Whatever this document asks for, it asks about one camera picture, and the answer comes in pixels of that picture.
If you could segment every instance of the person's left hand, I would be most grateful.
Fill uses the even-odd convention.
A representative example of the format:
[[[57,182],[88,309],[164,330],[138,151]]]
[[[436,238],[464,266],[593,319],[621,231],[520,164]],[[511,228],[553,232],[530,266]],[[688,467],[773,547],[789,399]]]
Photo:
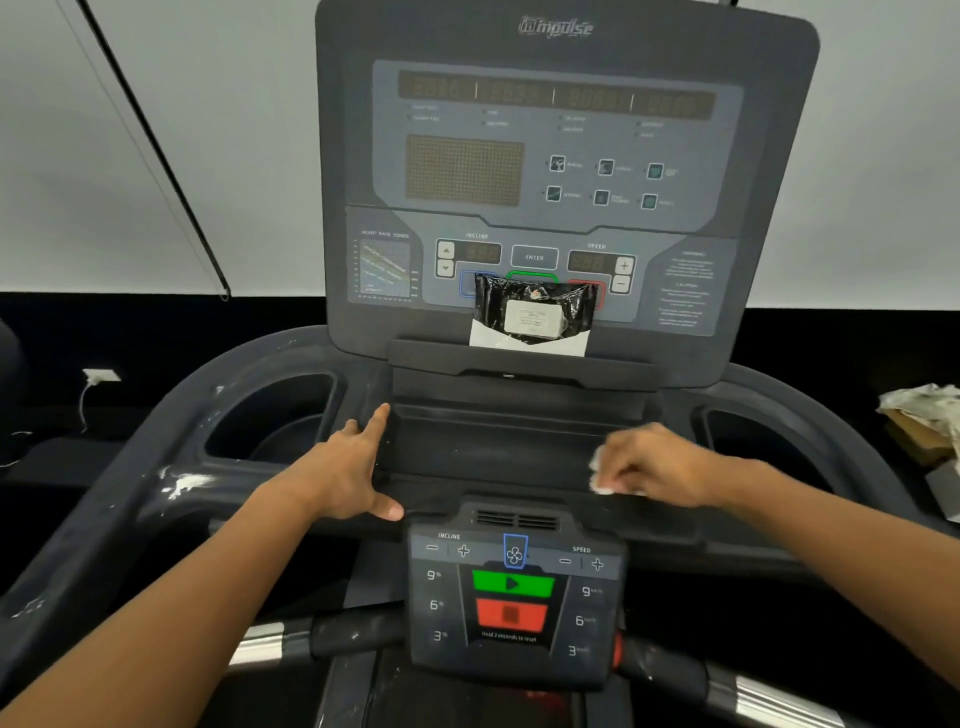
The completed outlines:
[[[403,518],[403,506],[373,489],[371,476],[390,405],[377,407],[361,430],[349,420],[342,430],[318,443],[300,460],[264,485],[293,497],[310,522],[318,518],[348,519],[372,513],[387,521]]]

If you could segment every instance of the power outlet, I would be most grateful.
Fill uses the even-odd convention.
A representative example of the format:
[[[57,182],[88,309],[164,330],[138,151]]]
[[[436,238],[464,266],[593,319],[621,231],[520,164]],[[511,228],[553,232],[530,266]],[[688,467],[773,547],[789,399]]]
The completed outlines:
[[[86,380],[99,384],[102,381],[120,381],[120,376],[112,369],[84,369]]]

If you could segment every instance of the person's right arm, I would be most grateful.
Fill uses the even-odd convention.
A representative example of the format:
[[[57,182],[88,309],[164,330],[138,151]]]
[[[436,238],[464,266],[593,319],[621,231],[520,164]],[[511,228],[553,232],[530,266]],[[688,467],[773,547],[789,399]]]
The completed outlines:
[[[824,493],[662,425],[611,435],[598,486],[715,506],[779,542],[960,689],[960,540]]]

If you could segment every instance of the air vent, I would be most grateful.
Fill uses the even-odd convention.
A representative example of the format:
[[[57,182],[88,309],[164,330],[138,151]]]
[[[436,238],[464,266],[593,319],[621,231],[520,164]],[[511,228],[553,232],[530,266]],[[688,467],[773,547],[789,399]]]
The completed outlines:
[[[552,516],[517,516],[516,525],[520,529],[541,528],[546,531],[556,531],[558,522]]]
[[[477,522],[521,530],[537,528],[545,531],[556,531],[560,526],[559,521],[552,516],[524,516],[503,511],[477,511]]]
[[[477,522],[487,525],[509,525],[514,524],[516,515],[513,513],[500,513],[498,511],[477,511]]]

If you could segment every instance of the impulse logo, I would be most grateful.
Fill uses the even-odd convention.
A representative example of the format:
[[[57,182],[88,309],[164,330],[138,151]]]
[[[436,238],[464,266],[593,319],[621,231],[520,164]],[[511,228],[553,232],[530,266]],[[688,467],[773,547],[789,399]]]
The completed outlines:
[[[524,15],[520,19],[522,36],[587,37],[593,33],[593,23],[578,18],[571,20],[547,20],[545,17]]]

